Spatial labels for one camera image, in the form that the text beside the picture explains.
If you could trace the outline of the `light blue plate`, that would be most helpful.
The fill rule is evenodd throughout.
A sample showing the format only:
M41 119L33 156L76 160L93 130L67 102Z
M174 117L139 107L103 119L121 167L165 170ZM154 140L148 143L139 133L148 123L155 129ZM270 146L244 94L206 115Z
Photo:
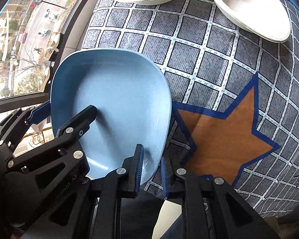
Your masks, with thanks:
M144 147L141 183L155 174L171 119L171 92L158 66L125 49L89 49L66 57L51 88L52 128L56 132L87 106L98 110L80 144L89 175L101 178Z

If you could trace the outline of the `person's blue jeans leg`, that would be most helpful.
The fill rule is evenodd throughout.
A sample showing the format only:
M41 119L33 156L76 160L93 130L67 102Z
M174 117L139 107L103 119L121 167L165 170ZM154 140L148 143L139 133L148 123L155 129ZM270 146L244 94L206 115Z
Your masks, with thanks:
M181 238L181 205L141 190L122 199L121 238Z

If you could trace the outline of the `grey checkered star tablecloth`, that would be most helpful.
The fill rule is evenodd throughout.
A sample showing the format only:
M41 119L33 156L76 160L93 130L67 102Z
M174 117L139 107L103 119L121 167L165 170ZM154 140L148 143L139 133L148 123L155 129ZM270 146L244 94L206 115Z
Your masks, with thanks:
M98 0L83 48L143 53L164 73L173 101L224 114L259 78L251 129L279 148L243 167L235 189L262 216L283 216L299 205L299 6L281 0L291 24L277 44L232 23L213 0L138 5Z

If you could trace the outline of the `black window frame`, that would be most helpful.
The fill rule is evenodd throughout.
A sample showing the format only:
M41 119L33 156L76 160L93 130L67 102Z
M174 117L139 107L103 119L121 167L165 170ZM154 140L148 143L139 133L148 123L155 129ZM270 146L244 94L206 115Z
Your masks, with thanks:
M98 0L7 0L0 10L0 120L49 99L53 74L83 48Z

